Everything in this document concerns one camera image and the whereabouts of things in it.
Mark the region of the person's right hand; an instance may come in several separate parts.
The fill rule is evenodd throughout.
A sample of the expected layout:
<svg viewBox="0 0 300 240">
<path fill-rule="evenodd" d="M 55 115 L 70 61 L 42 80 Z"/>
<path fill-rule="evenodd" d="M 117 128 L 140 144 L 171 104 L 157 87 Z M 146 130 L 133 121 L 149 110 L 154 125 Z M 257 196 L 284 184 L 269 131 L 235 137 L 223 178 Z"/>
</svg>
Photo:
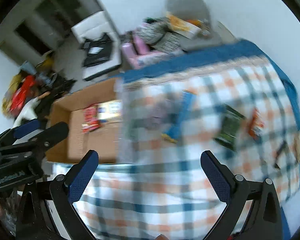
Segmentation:
<svg viewBox="0 0 300 240">
<path fill-rule="evenodd" d="M 165 235 L 160 234 L 155 240 L 169 240 Z"/>
</svg>

